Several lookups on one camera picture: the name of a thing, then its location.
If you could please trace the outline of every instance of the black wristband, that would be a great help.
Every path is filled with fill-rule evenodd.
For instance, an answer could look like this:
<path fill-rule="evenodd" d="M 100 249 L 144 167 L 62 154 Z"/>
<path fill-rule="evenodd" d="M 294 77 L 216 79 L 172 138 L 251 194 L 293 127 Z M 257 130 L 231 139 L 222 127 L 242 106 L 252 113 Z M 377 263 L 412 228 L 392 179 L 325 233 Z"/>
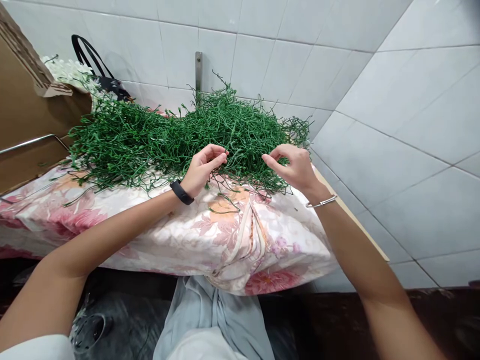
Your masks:
<path fill-rule="evenodd" d="M 171 189 L 175 193 L 175 195 L 178 196 L 180 201 L 184 203 L 185 205 L 190 205 L 191 203 L 194 202 L 194 199 L 192 199 L 186 192 L 185 190 L 180 186 L 180 181 L 175 180 L 170 184 Z"/>

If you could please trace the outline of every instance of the black bag handle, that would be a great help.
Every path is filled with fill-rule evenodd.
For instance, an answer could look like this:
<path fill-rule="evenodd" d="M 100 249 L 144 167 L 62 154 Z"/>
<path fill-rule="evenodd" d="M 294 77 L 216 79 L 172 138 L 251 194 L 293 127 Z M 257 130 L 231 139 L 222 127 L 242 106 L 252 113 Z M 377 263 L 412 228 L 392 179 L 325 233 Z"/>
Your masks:
<path fill-rule="evenodd" d="M 88 52 L 88 54 L 90 55 L 90 57 L 93 59 L 93 62 L 95 63 L 97 69 L 100 71 L 100 74 L 105 77 L 105 73 L 102 69 L 102 67 L 100 66 L 100 63 L 98 62 L 97 58 L 95 57 L 95 55 L 100 59 L 101 63 L 103 64 L 103 66 L 105 67 L 106 71 L 108 71 L 108 73 L 110 74 L 110 77 L 112 79 L 115 79 L 114 75 L 110 72 L 109 68 L 107 67 L 107 65 L 105 65 L 104 61 L 102 60 L 102 58 L 100 57 L 99 53 L 95 50 L 95 48 L 86 40 L 84 39 L 83 37 L 81 36 L 78 36 L 78 35 L 72 35 L 71 36 L 71 43 L 73 45 L 73 49 L 75 50 L 75 54 L 76 54 L 76 57 L 78 59 L 78 61 L 81 63 L 81 64 L 86 64 L 89 68 L 91 68 L 92 66 L 90 65 L 89 63 L 89 59 L 85 56 L 85 53 L 84 51 L 82 50 L 82 48 L 80 47 L 80 43 L 79 43 L 79 40 L 83 43 L 83 46 L 85 46 L 85 49 L 86 51 Z"/>

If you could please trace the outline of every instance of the tangled green stems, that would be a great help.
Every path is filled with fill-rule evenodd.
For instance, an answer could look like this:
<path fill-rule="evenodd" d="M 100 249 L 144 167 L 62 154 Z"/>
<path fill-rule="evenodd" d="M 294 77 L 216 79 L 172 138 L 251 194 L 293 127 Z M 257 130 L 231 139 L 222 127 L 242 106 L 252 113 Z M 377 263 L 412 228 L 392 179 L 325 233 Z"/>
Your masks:
<path fill-rule="evenodd" d="M 214 172 L 218 183 L 228 188 L 226 179 L 232 185 L 246 184 L 263 197 L 288 192 L 288 184 L 265 165 L 262 154 L 285 143 L 307 148 L 308 121 L 277 120 L 261 100 L 237 99 L 230 84 L 224 85 L 212 93 L 199 93 L 192 102 L 195 111 L 182 104 L 180 116 L 169 110 L 161 116 L 132 102 L 98 99 L 96 110 L 69 133 L 74 139 L 69 173 L 80 185 L 93 184 L 95 192 L 116 186 L 149 192 L 183 178 L 192 156 L 211 143 L 229 151 L 228 163 Z"/>

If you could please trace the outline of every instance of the pink floral cloth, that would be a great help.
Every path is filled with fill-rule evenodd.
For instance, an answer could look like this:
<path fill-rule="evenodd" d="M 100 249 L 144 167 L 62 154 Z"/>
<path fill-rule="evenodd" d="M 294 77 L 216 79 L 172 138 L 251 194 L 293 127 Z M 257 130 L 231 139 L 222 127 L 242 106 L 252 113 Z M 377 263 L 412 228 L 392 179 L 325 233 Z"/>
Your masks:
<path fill-rule="evenodd" d="M 0 202 L 0 259 L 40 259 L 86 229 L 149 199 L 142 189 L 123 187 L 95 194 L 95 189 L 86 191 L 88 184 L 80 187 L 65 172 L 56 167 L 3 197 L 13 204 Z M 169 189 L 160 187 L 150 196 Z M 263 200 L 243 187 L 235 190 L 239 192 L 226 188 L 222 192 L 240 212 L 228 212 L 235 208 L 212 185 L 102 266 L 205 275 L 213 285 L 237 295 L 293 288 L 337 267 L 322 224 L 305 207 L 307 199 L 301 193 L 293 190 L 293 195 Z M 83 192 L 78 201 L 63 206 Z"/>

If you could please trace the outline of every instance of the bangle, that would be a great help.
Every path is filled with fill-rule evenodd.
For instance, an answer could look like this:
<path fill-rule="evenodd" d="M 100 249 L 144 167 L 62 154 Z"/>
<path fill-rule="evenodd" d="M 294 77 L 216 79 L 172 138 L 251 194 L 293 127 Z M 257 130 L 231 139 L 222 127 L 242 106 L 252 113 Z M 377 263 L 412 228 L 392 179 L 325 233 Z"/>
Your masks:
<path fill-rule="evenodd" d="M 306 203 L 306 207 L 307 208 L 318 208 L 319 206 L 323 206 L 323 205 L 326 205 L 328 203 L 331 203 L 333 201 L 335 201 L 336 198 L 338 198 L 339 196 L 337 194 L 333 194 L 333 196 L 327 200 L 324 200 L 324 201 L 320 201 L 320 203 L 318 205 L 312 205 L 311 203 L 307 202 Z"/>

